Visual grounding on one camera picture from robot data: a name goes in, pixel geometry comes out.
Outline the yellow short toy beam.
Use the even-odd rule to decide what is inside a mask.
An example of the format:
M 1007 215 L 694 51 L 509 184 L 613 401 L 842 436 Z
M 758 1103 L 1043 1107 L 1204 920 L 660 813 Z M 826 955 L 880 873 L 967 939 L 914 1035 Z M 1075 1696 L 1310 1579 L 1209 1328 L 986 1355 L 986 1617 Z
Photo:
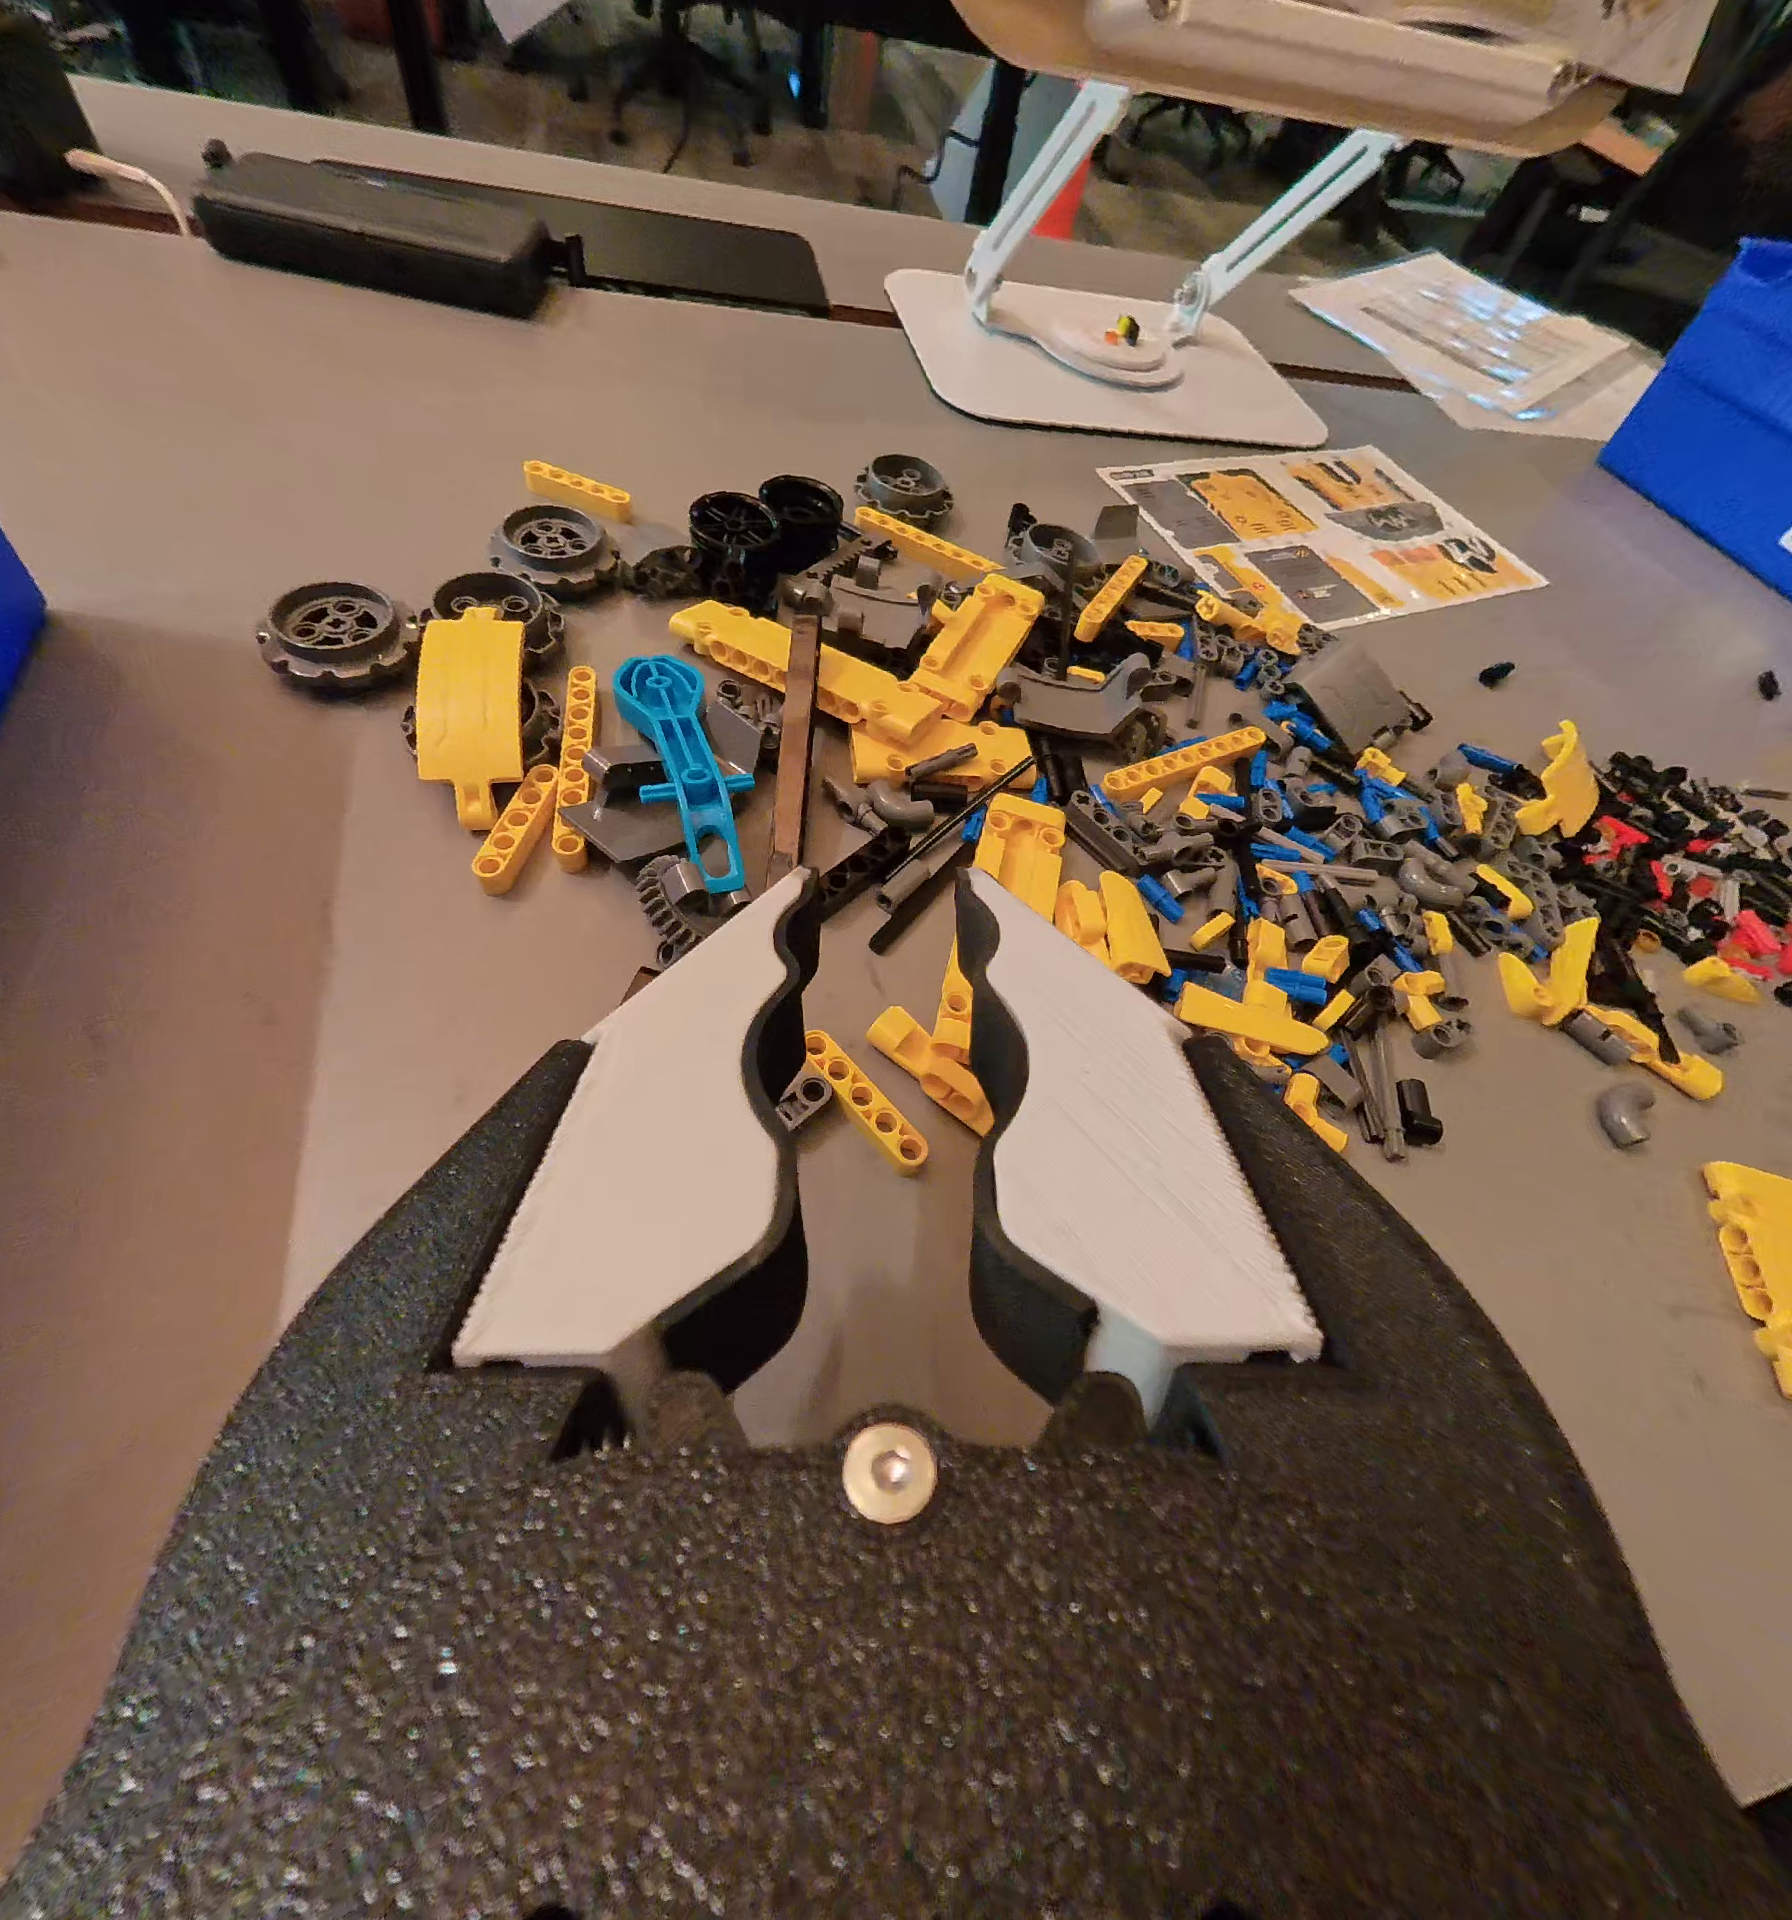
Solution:
M 635 501 L 629 492 L 613 482 L 598 482 L 566 467 L 555 467 L 538 458 L 522 461 L 522 485 L 528 496 L 557 507 L 568 507 L 616 524 L 635 522 Z

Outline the grey toothed toy wheel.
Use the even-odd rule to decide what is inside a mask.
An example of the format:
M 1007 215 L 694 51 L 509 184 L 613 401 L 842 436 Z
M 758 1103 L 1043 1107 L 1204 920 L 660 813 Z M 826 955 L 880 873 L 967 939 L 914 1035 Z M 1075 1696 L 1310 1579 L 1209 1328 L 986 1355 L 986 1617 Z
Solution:
M 1055 522 L 1029 522 L 1005 541 L 1005 572 L 1043 593 L 1063 583 L 1093 593 L 1115 572 L 1090 536 Z
M 620 553 L 601 522 L 552 501 L 509 512 L 487 542 L 487 561 L 555 602 L 580 602 L 620 583 Z
M 365 583 L 286 589 L 255 626 L 263 665 L 315 696 L 347 701 L 414 672 L 419 621 Z
M 955 509 L 955 493 L 942 471 L 899 451 L 872 456 L 860 469 L 856 501 L 921 530 L 942 524 Z
M 498 566 L 472 570 L 439 583 L 423 614 L 429 621 L 457 621 L 472 610 L 487 610 L 502 621 L 522 626 L 522 660 L 541 667 L 555 660 L 564 642 L 560 606 L 525 577 Z

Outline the black power adapter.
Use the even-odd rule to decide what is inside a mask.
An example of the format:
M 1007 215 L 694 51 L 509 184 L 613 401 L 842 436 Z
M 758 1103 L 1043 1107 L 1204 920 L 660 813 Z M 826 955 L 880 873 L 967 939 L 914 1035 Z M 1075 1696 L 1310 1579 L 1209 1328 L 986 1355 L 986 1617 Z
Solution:
M 568 275 L 568 248 L 522 207 L 315 161 L 224 158 L 193 215 L 229 261 L 509 321 Z

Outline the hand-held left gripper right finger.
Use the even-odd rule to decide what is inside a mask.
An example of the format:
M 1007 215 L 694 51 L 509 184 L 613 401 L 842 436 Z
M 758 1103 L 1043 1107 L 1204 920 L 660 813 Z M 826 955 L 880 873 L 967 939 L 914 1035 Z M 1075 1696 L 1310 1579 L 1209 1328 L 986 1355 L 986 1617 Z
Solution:
M 1090 1373 L 1154 1425 L 1188 1364 L 1314 1364 L 1319 1327 L 1184 1029 L 1003 881 L 957 881 L 975 1158 L 969 1311 L 1047 1406 Z

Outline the black toy wheel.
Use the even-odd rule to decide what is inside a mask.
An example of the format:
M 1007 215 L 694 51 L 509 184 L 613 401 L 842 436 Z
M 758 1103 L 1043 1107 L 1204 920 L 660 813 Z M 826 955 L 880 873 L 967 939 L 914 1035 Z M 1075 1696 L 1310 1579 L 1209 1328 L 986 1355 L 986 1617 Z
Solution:
M 801 574 L 834 553 L 842 536 L 842 499 L 834 488 L 815 477 L 774 474 L 757 488 L 757 499 L 777 527 L 777 574 Z
M 777 577 L 781 522 L 757 496 L 708 492 L 688 505 L 690 561 L 717 598 L 757 593 Z

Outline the grey angular toy panel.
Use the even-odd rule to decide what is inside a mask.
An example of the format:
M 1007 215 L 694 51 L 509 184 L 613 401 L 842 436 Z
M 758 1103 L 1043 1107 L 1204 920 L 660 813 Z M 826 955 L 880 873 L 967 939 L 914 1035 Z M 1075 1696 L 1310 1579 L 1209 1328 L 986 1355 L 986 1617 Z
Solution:
M 1391 684 L 1375 656 L 1350 638 L 1295 663 L 1285 691 L 1312 713 L 1346 756 L 1387 749 L 1405 732 L 1424 732 L 1430 713 Z

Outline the pile of toy building parts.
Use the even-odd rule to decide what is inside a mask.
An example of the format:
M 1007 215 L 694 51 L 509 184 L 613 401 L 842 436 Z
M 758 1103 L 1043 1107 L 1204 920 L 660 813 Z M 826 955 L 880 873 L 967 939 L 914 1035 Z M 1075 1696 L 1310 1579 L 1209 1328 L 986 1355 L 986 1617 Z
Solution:
M 839 499 L 834 553 L 743 598 L 702 585 L 688 527 L 656 545 L 597 518 L 620 583 L 557 602 L 555 660 L 522 660 L 522 778 L 472 829 L 486 894 L 536 852 L 564 873 L 597 858 L 666 968 L 805 862 L 820 791 L 856 844 L 815 870 L 818 909 L 869 897 L 875 951 L 975 869 L 1331 1148 L 1354 1120 L 1387 1162 L 1441 1139 L 1394 1046 L 1468 1044 L 1453 955 L 1605 1064 L 1615 1148 L 1647 1137 L 1657 1087 L 1725 1091 L 1738 1025 L 1716 1002 L 1792 1007 L 1784 791 L 1592 753 L 1570 718 L 1531 756 L 1464 741 L 1415 772 L 1418 732 L 1346 756 L 1285 682 L 1360 626 L 1205 589 L 1112 492 L 1075 530 L 1115 565 L 1093 593 L 942 580 L 856 532 L 856 485 Z M 949 518 L 929 532 L 951 541 Z M 1007 509 L 995 561 L 1029 522 Z M 757 778 L 732 800 L 739 892 L 713 897 L 678 809 L 639 800 L 663 768 L 613 696 L 629 656 L 700 671 L 716 756 Z

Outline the white desk lamp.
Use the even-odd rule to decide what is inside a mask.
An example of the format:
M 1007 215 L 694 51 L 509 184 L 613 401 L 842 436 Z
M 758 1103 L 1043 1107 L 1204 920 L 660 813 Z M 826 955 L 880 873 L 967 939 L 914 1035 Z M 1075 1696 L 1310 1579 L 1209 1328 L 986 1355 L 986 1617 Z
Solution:
M 998 55 L 1078 78 L 1074 104 L 978 231 L 959 276 L 906 268 L 887 295 L 933 394 L 975 420 L 1125 440 L 1312 451 L 1326 427 L 1218 301 L 1368 181 L 1401 138 L 1537 153 L 1611 75 L 1623 4 L 957 4 Z M 1171 301 L 1012 280 L 1041 218 L 1142 85 L 1335 122 L 1346 132 Z

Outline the yellow medium toy beam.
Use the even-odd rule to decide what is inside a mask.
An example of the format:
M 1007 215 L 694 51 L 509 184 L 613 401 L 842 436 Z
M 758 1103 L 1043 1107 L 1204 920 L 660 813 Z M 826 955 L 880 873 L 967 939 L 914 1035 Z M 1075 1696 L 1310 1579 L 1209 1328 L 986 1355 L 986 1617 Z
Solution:
M 927 566 L 951 583 L 978 583 L 986 574 L 1003 572 L 1005 565 L 983 560 L 969 549 L 942 541 L 899 516 L 860 505 L 854 512 L 856 532 L 869 542 L 890 545 L 910 565 Z

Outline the yellow curved toy panel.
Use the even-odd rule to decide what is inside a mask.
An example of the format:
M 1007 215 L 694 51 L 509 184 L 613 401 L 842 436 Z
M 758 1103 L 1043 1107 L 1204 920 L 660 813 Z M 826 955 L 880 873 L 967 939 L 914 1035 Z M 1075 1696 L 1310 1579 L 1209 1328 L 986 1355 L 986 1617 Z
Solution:
M 414 686 L 414 771 L 446 783 L 465 829 L 491 829 L 495 786 L 522 778 L 522 623 L 491 608 L 431 619 Z

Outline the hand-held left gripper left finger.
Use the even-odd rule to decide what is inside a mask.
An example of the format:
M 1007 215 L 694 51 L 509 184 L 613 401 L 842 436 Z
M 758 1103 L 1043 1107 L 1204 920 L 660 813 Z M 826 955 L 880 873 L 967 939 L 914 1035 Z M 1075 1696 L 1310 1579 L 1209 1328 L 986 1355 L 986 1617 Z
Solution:
M 663 1373 L 735 1392 L 786 1347 L 807 1244 L 777 1102 L 805 1078 L 815 945 L 797 869 L 582 1035 L 456 1369 L 582 1368 L 639 1410 Z

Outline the yellow grey sticker sheet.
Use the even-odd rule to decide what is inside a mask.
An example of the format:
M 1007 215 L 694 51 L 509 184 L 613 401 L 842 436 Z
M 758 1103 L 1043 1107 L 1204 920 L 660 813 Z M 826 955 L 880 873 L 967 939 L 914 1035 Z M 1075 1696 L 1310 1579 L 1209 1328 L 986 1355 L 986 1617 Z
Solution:
M 1205 589 L 1254 593 L 1322 630 L 1548 585 L 1368 446 L 1121 465 L 1098 477 Z

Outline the blue plastic bin with tag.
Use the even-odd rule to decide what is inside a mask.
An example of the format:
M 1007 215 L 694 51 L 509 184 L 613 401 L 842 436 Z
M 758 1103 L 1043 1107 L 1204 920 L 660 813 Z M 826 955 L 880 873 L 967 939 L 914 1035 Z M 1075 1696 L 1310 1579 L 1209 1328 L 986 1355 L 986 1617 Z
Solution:
M 1603 467 L 1792 602 L 1790 241 L 1741 241 Z

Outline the dark bulky object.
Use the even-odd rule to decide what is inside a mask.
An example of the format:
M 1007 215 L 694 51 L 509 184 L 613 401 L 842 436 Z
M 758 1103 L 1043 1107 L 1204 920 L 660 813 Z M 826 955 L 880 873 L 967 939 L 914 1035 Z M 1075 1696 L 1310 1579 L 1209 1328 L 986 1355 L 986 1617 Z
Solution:
M 92 127 L 46 28 L 0 5 L 0 193 L 60 200 L 80 188 L 71 153 L 94 153 Z

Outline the turquoise toy separator tool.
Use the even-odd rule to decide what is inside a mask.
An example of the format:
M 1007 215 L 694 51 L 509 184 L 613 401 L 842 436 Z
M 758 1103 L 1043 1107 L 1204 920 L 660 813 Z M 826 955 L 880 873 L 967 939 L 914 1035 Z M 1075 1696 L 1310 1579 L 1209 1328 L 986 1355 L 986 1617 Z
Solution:
M 652 747 L 663 775 L 643 783 L 643 802 L 673 802 L 686 852 L 713 897 L 746 886 L 732 800 L 753 791 L 753 772 L 725 772 L 704 732 L 704 678 L 678 656 L 629 656 L 616 667 L 617 713 Z

